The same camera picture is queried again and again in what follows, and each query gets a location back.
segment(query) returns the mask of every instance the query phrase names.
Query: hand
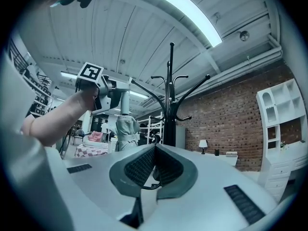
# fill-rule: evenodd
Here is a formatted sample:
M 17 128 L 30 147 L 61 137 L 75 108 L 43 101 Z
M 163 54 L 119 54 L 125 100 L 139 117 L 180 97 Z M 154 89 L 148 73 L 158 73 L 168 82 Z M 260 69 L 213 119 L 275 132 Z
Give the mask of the hand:
M 98 88 L 89 88 L 75 93 L 75 98 L 79 102 L 82 109 L 93 110 L 94 98 L 98 95 Z

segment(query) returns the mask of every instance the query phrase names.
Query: white table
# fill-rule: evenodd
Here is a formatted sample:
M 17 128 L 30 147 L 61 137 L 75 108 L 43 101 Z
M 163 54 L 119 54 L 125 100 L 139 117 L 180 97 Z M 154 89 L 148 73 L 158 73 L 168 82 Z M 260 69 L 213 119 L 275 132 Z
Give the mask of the white table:
M 235 166 L 236 165 L 237 158 L 239 157 L 239 156 L 227 157 L 226 155 L 215 156 L 212 153 L 201 154 L 201 152 L 197 152 L 197 151 L 193 151 L 193 152 L 200 154 L 200 156 L 210 156 L 210 157 L 214 157 L 214 158 L 220 159 L 220 160 L 225 161 L 226 163 L 230 164 L 231 166 Z

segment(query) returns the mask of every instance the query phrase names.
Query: table lamp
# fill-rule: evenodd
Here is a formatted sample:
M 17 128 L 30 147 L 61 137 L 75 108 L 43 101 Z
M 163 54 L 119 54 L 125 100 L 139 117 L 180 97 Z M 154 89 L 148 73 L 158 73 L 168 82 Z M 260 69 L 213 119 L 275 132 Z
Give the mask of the table lamp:
M 199 143 L 199 147 L 202 148 L 202 153 L 201 154 L 205 154 L 204 149 L 207 149 L 207 142 L 206 140 L 200 140 Z

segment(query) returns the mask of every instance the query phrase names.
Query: white cabinet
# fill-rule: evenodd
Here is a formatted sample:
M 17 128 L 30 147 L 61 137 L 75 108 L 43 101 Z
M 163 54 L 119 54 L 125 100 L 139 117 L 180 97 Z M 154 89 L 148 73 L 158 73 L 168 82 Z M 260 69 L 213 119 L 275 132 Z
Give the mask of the white cabinet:
M 280 201 L 291 171 L 307 165 L 308 125 L 304 101 L 294 79 L 258 91 L 263 128 L 263 159 L 258 183 Z M 301 141 L 281 150 L 280 124 L 300 118 Z

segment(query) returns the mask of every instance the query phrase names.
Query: chair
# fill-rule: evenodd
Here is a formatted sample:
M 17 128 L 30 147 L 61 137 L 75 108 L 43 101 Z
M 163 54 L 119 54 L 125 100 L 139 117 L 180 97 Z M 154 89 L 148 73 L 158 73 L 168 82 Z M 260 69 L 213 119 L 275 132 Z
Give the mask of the chair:
M 83 138 L 85 137 L 85 133 L 82 129 L 77 130 L 74 135 L 73 135 L 73 144 L 75 144 L 76 142 L 76 137 L 77 138 L 82 138 L 82 142 L 83 142 Z
M 93 131 L 89 136 L 88 139 L 89 141 L 93 142 L 101 142 L 103 137 L 103 133 Z

